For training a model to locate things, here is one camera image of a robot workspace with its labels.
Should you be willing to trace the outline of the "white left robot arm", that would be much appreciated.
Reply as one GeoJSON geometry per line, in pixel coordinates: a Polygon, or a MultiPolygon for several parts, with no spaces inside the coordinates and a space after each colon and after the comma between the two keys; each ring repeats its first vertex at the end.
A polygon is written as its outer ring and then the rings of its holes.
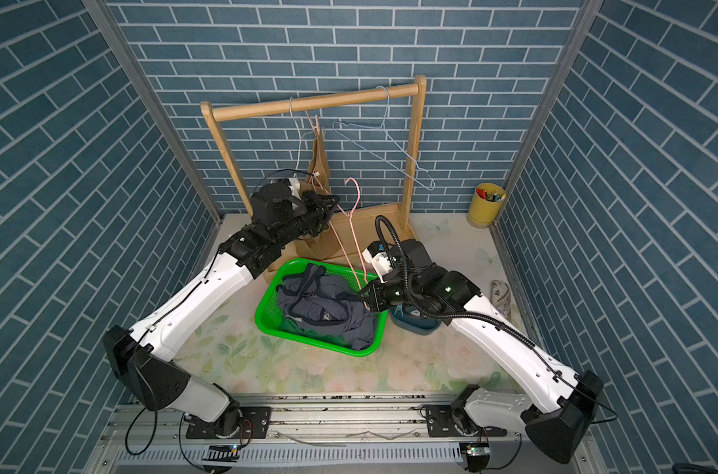
{"type": "Polygon", "coordinates": [[[163,306],[131,328],[112,327],[102,343],[115,377],[153,412],[179,410],[228,436],[239,405],[220,387],[179,367],[174,359],[195,331],[232,295],[254,282],[291,242],[317,237],[339,204],[335,195],[286,185],[255,193],[250,223],[220,243],[212,261],[163,306]]]}

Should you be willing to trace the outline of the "white wire hanger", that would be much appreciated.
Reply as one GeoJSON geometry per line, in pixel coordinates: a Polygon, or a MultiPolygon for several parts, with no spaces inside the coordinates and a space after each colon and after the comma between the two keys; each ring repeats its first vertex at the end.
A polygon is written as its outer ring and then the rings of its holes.
{"type": "Polygon", "coordinates": [[[305,114],[305,118],[297,118],[294,111],[293,97],[289,98],[289,116],[294,126],[294,138],[297,140],[296,152],[296,174],[303,171],[302,154],[305,151],[305,141],[313,133],[313,122],[309,114],[305,114]]]}

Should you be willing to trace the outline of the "pink wire hanger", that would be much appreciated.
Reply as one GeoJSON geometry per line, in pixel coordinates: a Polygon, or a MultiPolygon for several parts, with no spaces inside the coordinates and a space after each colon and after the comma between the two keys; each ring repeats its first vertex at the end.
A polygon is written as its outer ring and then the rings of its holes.
{"type": "Polygon", "coordinates": [[[368,284],[370,273],[374,272],[372,265],[364,260],[363,252],[377,239],[374,221],[383,207],[366,207],[362,188],[354,178],[347,178],[333,191],[337,193],[340,188],[345,196],[326,231],[329,254],[325,261],[347,268],[349,280],[354,282],[356,290],[360,290],[368,284]]]}

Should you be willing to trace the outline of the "green tank top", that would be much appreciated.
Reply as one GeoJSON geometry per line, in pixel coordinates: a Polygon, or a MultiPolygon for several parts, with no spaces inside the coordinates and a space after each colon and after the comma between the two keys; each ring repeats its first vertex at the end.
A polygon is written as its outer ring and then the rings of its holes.
{"type": "Polygon", "coordinates": [[[345,341],[340,336],[326,335],[315,330],[303,329],[298,326],[295,321],[288,318],[282,320],[280,330],[288,334],[302,336],[311,341],[320,341],[337,346],[345,345],[345,341]]]}

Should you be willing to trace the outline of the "dark grey tank top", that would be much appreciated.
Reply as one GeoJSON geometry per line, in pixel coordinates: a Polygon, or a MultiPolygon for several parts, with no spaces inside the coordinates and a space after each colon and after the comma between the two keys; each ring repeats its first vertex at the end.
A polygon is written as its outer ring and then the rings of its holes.
{"type": "Polygon", "coordinates": [[[277,285],[277,307],[283,319],[303,329],[340,336],[345,347],[363,351],[374,344],[377,316],[347,280],[331,275],[323,266],[309,264],[301,274],[284,276],[277,285]]]}

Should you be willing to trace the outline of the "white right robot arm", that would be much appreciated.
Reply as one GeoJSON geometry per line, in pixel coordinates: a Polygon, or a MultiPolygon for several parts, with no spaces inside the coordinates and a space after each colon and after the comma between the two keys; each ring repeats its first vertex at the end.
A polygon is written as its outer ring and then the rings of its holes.
{"type": "Polygon", "coordinates": [[[518,382],[530,400],[519,419],[548,458],[568,464],[602,406],[603,381],[548,355],[503,316],[478,286],[437,265],[408,275],[396,269],[359,292],[370,309],[410,305],[468,337],[518,382]]]}

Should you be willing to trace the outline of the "tan tank top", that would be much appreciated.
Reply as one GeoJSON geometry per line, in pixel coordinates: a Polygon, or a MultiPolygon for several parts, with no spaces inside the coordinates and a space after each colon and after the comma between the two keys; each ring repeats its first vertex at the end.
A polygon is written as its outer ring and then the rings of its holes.
{"type": "MultiPolygon", "coordinates": [[[[326,197],[330,191],[330,168],[326,157],[324,135],[322,132],[313,140],[313,157],[307,167],[307,175],[299,179],[299,199],[307,203],[307,192],[314,192],[319,197],[326,197]]],[[[331,227],[334,211],[329,211],[328,219],[317,236],[307,235],[296,242],[300,252],[313,253],[319,258],[336,250],[337,240],[331,227]]]]}

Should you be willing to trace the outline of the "beige clothespin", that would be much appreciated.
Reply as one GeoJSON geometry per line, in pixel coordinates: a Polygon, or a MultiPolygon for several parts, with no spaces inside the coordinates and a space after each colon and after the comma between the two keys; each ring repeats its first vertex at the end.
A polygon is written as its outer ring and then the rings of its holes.
{"type": "Polygon", "coordinates": [[[315,136],[321,136],[322,134],[322,127],[319,122],[319,117],[314,116],[312,117],[308,112],[305,112],[305,116],[307,117],[307,121],[309,122],[309,126],[311,127],[311,130],[315,134],[315,136]]]}

